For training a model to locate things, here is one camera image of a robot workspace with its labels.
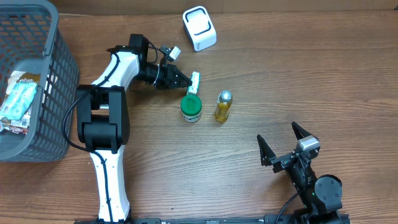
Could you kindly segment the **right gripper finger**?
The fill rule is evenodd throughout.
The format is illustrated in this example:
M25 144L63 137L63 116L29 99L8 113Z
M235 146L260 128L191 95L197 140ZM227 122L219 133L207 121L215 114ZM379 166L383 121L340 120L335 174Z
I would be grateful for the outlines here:
M292 122L292 129L295 133L295 136L297 140L301 140L303 138L309 137L312 134L303 129L299 124L297 124L295 121Z
M271 166L272 161L276 158L274 151L260 134L257 135L257 141L260 149L261 164L263 166Z

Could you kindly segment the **small teal tissue pack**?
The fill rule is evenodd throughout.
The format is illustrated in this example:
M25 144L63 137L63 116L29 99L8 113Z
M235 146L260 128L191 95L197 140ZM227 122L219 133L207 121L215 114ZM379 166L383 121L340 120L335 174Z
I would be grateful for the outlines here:
M187 88L187 95L196 95L200 86L200 73L192 72L190 80L192 84Z

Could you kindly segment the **green lid jar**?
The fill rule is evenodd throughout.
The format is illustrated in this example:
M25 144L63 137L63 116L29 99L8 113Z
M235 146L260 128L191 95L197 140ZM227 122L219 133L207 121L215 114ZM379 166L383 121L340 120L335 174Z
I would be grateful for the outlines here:
M181 100L180 109L185 121L197 122L201 118L201 99L196 95L186 95Z

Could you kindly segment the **yellow drink bottle silver cap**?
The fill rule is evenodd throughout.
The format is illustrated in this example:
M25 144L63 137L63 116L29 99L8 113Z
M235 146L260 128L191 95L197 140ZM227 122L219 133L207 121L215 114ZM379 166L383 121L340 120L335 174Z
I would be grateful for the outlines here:
M225 122L229 116L229 110L233 102L233 95L229 90L223 90L217 99L215 109L215 119L219 122Z

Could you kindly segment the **brown nut pouch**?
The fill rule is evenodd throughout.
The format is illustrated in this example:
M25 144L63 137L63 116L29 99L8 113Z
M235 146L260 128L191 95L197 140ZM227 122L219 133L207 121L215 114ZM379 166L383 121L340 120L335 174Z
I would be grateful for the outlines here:
M40 76L29 72L13 71L7 81L6 95L3 103L5 102L7 97L11 94L14 85L19 82L24 82L24 83L34 82L38 86L40 82ZM21 120L16 121L16 120L8 120L6 118L1 119L1 131L6 130L14 134L26 135L29 131L29 126L30 126L32 104L33 102L31 103L30 108L25 112L25 115L22 117Z

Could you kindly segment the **mint green snack packet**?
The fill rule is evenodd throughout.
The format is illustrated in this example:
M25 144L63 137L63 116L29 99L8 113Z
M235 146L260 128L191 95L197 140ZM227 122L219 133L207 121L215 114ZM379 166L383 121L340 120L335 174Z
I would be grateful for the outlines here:
M1 119L21 120L30 108L37 93L37 84L34 82L16 83L1 108Z

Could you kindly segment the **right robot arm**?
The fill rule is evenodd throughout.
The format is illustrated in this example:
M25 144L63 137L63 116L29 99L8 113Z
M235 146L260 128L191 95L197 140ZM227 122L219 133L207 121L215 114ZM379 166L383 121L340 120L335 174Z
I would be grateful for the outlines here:
M292 122L297 138L295 149L283 156L276 156L266 140L259 134L257 141L261 165L271 166L274 173L285 171L293 183L296 193L279 210L265 220L274 223L347 223L339 209L343 207L342 181L334 175L317 177L311 163L320 152L320 140Z

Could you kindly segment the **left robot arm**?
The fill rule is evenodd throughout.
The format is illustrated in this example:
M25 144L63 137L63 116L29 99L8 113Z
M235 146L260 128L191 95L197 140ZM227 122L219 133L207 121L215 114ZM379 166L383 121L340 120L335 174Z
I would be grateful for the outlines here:
M155 47L142 34L109 48L111 61L90 85L80 85L76 108L78 138L94 163L99 193L95 223L134 223L124 181L123 154L130 137L126 92L134 80L157 89L185 88L192 81L172 62L178 47Z

